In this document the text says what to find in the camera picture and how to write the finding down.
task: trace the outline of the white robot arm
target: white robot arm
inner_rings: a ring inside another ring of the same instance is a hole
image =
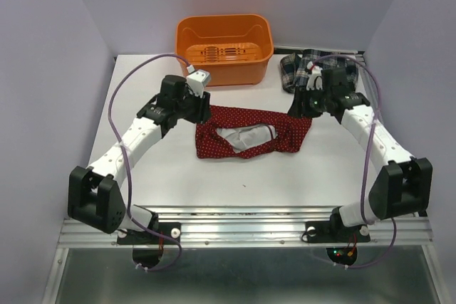
[[[210,74],[204,70],[187,78],[167,75],[163,79],[160,93],[138,112],[122,137],[131,169],[179,119],[193,123],[208,121],[209,93],[204,87],[209,81]],[[88,167],[76,167],[70,174],[68,215],[109,234],[116,229],[141,231],[126,215],[120,193],[125,177],[125,160],[118,143]],[[155,213],[139,206],[132,206],[131,212],[143,226],[154,226]]]
[[[307,236],[309,243],[347,241],[366,222],[424,211],[429,203],[432,165],[426,158],[417,159],[401,147],[381,122],[375,122],[372,146],[368,146],[374,113],[366,97],[348,82],[349,68],[313,68],[307,85],[295,89],[288,114],[319,117],[327,112],[334,116],[369,150],[378,176],[364,200],[364,217],[360,201],[335,208],[329,221],[306,222],[315,228]]]

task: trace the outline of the red polka dot cloth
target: red polka dot cloth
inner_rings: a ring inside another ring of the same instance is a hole
[[[312,119],[297,119],[285,113],[267,110],[248,110],[211,106],[211,118],[197,125],[195,135],[198,158],[241,157],[249,159],[272,151],[295,153],[311,128]],[[262,145],[236,153],[228,141],[220,137],[217,128],[238,128],[254,125],[272,125],[276,129],[276,139]]]

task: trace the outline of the orange basket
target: orange basket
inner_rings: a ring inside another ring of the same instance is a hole
[[[209,71],[209,85],[261,82],[273,52],[269,23],[256,14],[189,17],[177,25],[176,54]]]

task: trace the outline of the wire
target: wire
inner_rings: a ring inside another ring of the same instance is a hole
[[[352,256],[356,250],[356,245],[358,244],[358,241],[356,240],[356,233],[353,233],[353,239],[354,239],[353,248],[347,253],[348,256]]]
[[[357,243],[357,241],[356,241],[356,233],[353,233],[353,235],[350,236],[350,237],[348,238],[348,245],[347,245],[347,247],[345,247],[344,249],[350,248],[350,245],[351,245],[351,242],[352,242],[352,241],[351,241],[351,238],[352,238],[352,237],[353,237],[353,240],[354,240],[354,241],[353,241],[353,247],[356,246],[356,243]]]
[[[377,108],[373,111],[372,124],[370,126],[368,144],[367,144],[367,147],[366,147],[366,155],[365,155],[365,158],[364,158],[363,182],[361,184],[361,217],[363,218],[363,221],[366,224],[369,224],[368,220],[366,219],[366,213],[365,213],[365,209],[364,209],[364,202],[366,200],[366,187],[367,187],[367,180],[368,180],[369,159],[371,158],[373,136],[374,136],[374,133],[375,133],[375,126],[376,126],[376,122],[378,120],[378,115],[380,114],[380,109],[381,109],[381,105],[382,105],[382,96],[381,96],[381,92],[380,92],[380,86],[378,84],[377,78],[374,76],[374,74],[371,72],[371,70],[367,66],[363,65],[362,63],[357,61],[355,58],[353,58],[351,56],[347,56],[347,55],[331,54],[331,55],[321,56],[321,57],[319,57],[319,58],[317,58],[316,60],[313,61],[313,65],[311,66],[310,71],[312,71],[312,69],[314,69],[314,67],[315,67],[317,62],[320,62],[320,61],[325,60],[327,58],[346,58],[347,60],[353,61],[356,65],[359,65],[362,69],[364,69],[367,74],[369,74],[370,78],[372,79],[372,81],[375,84],[375,88],[377,89],[378,104],[377,104]],[[372,261],[372,262],[367,263],[365,265],[349,266],[349,268],[365,268],[365,267],[369,267],[369,266],[375,265],[377,262],[379,262],[380,260],[384,259],[390,253],[391,249],[393,249],[393,246],[394,246],[394,243],[395,243],[395,240],[396,240],[396,235],[397,235],[397,232],[398,232],[398,227],[396,225],[396,222],[395,222],[394,218],[391,218],[391,221],[393,222],[393,238],[391,239],[391,244],[389,245],[389,247],[386,250],[386,252],[380,258],[378,258],[375,261]]]
[[[127,150],[123,146],[122,136],[120,135],[118,129],[114,125],[113,118],[112,118],[112,113],[113,113],[113,103],[114,103],[115,96],[117,95],[117,93],[119,92],[119,89],[122,87],[122,85],[125,83],[125,81],[128,80],[128,78],[130,78],[131,75],[133,75],[137,70],[141,69],[143,66],[147,65],[150,62],[153,62],[153,61],[157,60],[158,58],[162,58],[162,57],[174,57],[174,58],[180,59],[187,66],[190,66],[190,62],[187,59],[185,59],[185,58],[183,58],[183,57],[181,57],[179,55],[176,55],[175,53],[163,53],[163,54],[160,54],[160,55],[156,55],[156,56],[154,56],[152,58],[149,58],[146,61],[142,62],[140,65],[137,65],[135,68],[133,68],[119,82],[119,84],[115,88],[113,94],[111,95],[111,99],[109,100],[109,105],[108,105],[108,121],[109,121],[109,125],[111,126],[111,129],[113,130],[114,135],[117,138],[117,141],[119,142],[120,150],[122,151],[123,160],[125,160],[125,173],[127,175],[127,183],[128,183],[127,215],[130,218],[130,220],[136,226],[141,228],[143,231],[146,231],[149,234],[152,234],[152,235],[154,235],[154,236],[156,236],[158,238],[171,241],[171,242],[175,243],[177,245],[177,247],[179,248],[179,253],[177,254],[176,258],[171,263],[169,263],[169,264],[167,264],[165,266],[154,267],[154,268],[143,268],[142,266],[140,266],[146,272],[148,272],[148,271],[160,271],[160,270],[164,270],[164,269],[174,265],[174,263],[177,261],[177,259],[179,259],[180,256],[182,255],[182,246],[180,245],[180,242],[178,240],[175,240],[175,239],[171,238],[170,236],[166,236],[166,235],[160,234],[160,233],[158,233],[156,231],[153,231],[152,229],[149,229],[146,226],[143,226],[131,214],[131,204],[132,204],[132,197],[133,197],[133,183],[132,183],[132,175],[131,175],[131,166],[130,166],[130,161],[128,160]]]

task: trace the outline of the plaid cloth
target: plaid cloth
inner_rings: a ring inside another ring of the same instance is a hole
[[[299,57],[297,53],[292,53],[282,58],[280,60],[282,88],[286,92],[293,94],[295,87],[307,85],[307,80],[309,79],[307,64],[321,56],[331,54],[333,53],[328,51],[306,49],[302,52],[302,57]],[[318,62],[316,65],[322,69],[346,67],[347,60],[343,57],[327,58]],[[348,80],[356,88],[356,84],[358,83],[358,69],[356,69],[355,73],[349,75]]]

